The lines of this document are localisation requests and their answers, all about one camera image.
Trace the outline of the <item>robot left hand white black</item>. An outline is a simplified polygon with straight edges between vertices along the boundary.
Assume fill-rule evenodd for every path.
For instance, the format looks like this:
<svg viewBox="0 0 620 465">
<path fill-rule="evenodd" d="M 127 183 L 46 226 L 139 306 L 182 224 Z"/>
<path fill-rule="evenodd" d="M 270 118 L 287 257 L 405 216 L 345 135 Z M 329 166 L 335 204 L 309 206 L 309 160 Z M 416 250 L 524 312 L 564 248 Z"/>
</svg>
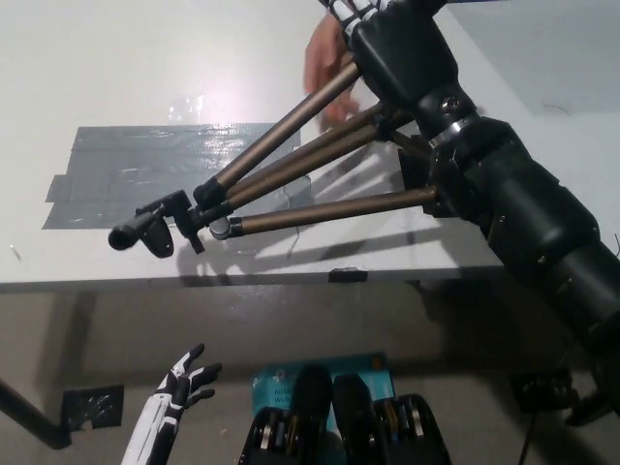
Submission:
<svg viewBox="0 0 620 465">
<path fill-rule="evenodd" d="M 147 398 L 121 465 L 168 463 L 183 414 L 215 395 L 210 385 L 217 380 L 222 364 L 191 369 L 203 351 L 200 343 L 185 353 Z"/>
</svg>

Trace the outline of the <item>person bare hand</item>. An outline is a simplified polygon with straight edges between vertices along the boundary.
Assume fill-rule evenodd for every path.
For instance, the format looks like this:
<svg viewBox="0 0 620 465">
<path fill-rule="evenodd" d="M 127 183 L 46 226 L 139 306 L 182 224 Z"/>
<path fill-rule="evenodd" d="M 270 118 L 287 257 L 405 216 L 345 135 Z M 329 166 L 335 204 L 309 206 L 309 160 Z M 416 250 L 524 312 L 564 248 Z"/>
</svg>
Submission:
<svg viewBox="0 0 620 465">
<path fill-rule="evenodd" d="M 303 88 L 306 94 L 317 92 L 351 61 L 346 50 L 340 23 L 327 14 L 315 28 L 305 49 Z M 353 87 L 344 90 L 328 104 L 321 117 L 324 129 L 344 123 L 356 114 L 359 103 L 352 96 Z"/>
</svg>

